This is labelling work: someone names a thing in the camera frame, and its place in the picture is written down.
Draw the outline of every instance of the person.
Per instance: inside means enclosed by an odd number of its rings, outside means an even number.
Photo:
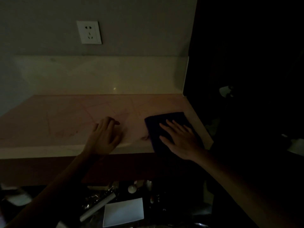
[[[174,143],[160,136],[160,140],[177,156],[196,162],[204,168],[230,194],[233,200],[259,227],[300,227],[275,203],[264,198],[241,178],[222,165],[215,157],[199,146],[193,131],[175,121],[160,124]],[[84,150],[59,174],[37,197],[33,199],[6,227],[55,227],[62,212],[67,208],[64,195],[80,183],[90,166],[103,159],[120,143],[121,134],[114,134],[120,123],[105,117],[96,124]]]

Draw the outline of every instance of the white stick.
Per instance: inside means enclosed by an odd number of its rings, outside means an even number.
[[[80,216],[80,221],[86,220],[88,217],[90,217],[92,214],[94,214],[97,210],[99,210],[101,207],[105,206],[109,201],[114,199],[116,195],[114,193],[110,194],[108,197],[103,199],[101,202],[99,202],[97,205],[93,206],[91,209],[89,209],[87,212],[85,212],[83,215]]]

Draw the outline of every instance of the microfiber towel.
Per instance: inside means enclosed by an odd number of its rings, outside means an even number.
[[[192,129],[193,133],[195,134],[196,138],[198,139],[200,145],[203,147],[203,143],[199,135],[195,132],[193,129],[193,126],[188,122],[187,118],[185,117],[184,112],[176,112],[176,113],[169,113],[169,114],[161,114],[161,115],[156,115],[156,116],[150,116],[145,118],[145,123],[149,132],[149,137],[152,143],[152,147],[154,149],[154,152],[161,157],[168,157],[168,156],[175,156],[170,149],[163,144],[163,142],[159,139],[159,136],[164,136],[165,138],[168,138],[169,141],[172,143],[173,140],[166,132],[163,130],[160,126],[159,123],[162,123],[165,126],[168,126],[166,123],[166,119],[168,119],[170,122],[173,120],[176,121],[180,125],[186,125],[189,128]]]

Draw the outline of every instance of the person's left arm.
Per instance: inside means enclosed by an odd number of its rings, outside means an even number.
[[[80,183],[96,161],[108,155],[119,144],[121,135],[113,135],[114,126],[119,124],[110,117],[96,124],[82,153],[6,227],[56,226],[61,213],[67,210],[68,202],[65,198],[69,190]]]

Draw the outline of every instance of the white wall socket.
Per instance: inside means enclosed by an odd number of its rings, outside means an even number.
[[[102,44],[98,22],[77,21],[82,44]]]

